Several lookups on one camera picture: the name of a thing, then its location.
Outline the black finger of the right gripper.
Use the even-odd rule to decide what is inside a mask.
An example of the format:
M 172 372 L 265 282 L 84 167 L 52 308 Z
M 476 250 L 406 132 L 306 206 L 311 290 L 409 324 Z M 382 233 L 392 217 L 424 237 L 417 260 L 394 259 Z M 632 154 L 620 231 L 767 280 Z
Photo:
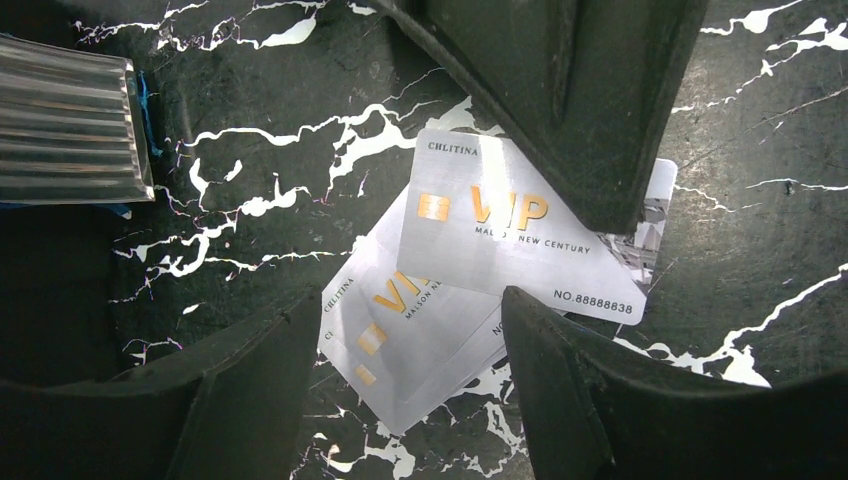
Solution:
M 631 234 L 704 1 L 375 3 L 497 121 L 588 229 Z

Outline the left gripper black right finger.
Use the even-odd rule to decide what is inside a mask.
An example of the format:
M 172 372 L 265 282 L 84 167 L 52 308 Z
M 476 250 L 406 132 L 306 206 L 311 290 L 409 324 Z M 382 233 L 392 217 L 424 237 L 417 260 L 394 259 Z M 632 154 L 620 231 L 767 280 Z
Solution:
M 502 324 L 538 479 L 843 479 L 847 374 L 776 388 L 641 355 L 509 286 Z

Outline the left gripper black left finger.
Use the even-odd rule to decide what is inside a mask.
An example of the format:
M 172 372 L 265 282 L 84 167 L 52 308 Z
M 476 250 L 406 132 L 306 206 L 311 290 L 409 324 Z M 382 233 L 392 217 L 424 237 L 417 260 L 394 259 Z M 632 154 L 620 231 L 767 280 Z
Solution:
M 5 479 L 285 479 L 321 295 L 294 298 L 105 382 L 1 384 Z

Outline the silver VIP card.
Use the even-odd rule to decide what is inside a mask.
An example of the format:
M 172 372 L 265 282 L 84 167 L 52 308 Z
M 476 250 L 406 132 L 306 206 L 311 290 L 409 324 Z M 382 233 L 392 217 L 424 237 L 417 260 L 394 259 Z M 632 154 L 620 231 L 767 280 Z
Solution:
M 397 266 L 492 295 L 516 286 L 553 309 L 633 326 L 643 319 L 677 173 L 657 160 L 636 231 L 597 233 L 511 140 L 425 129 Z

